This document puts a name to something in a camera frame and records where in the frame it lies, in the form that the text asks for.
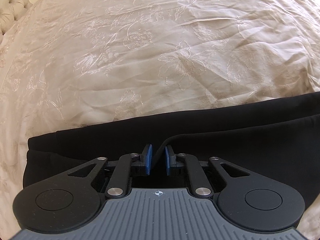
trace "gray gripper base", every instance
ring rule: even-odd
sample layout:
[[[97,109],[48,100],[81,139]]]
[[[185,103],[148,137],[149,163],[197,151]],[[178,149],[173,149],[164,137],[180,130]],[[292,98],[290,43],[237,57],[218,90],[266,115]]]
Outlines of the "gray gripper base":
[[[91,222],[63,234],[21,230],[12,240],[306,240],[295,229],[252,233],[226,221],[208,199],[184,188],[132,189],[106,202]]]

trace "metal pin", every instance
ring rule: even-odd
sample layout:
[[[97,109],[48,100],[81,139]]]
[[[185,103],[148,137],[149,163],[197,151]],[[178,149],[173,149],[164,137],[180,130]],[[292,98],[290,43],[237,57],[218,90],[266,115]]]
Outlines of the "metal pin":
[[[196,193],[201,196],[207,196],[211,193],[211,190],[206,187],[200,187],[196,189]]]
[[[123,190],[119,187],[112,187],[108,189],[107,193],[111,196],[119,196],[123,193]]]

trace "beige bedspread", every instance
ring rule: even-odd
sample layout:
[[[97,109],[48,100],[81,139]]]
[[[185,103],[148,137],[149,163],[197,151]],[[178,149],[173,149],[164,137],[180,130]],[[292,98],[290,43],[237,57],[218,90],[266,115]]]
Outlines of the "beige bedspread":
[[[319,23],[314,0],[40,0],[0,47],[0,237],[29,137],[320,91]]]

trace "crosshair symbol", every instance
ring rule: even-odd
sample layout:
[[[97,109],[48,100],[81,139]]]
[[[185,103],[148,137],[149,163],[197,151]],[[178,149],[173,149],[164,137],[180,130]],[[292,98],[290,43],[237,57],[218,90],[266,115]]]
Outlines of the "crosshair symbol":
[[[164,193],[162,191],[158,190],[158,191],[154,192],[154,194],[156,194],[157,196],[161,196]]]

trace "folded black cloth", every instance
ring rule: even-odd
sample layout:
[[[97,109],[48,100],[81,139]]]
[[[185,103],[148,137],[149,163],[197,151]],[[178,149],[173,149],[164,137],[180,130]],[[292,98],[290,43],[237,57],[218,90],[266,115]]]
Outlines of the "folded black cloth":
[[[320,193],[320,92],[224,108],[181,111],[57,131],[28,140],[23,186],[97,157],[117,160],[153,145],[150,186],[165,178],[164,147],[235,163],[298,190]]]

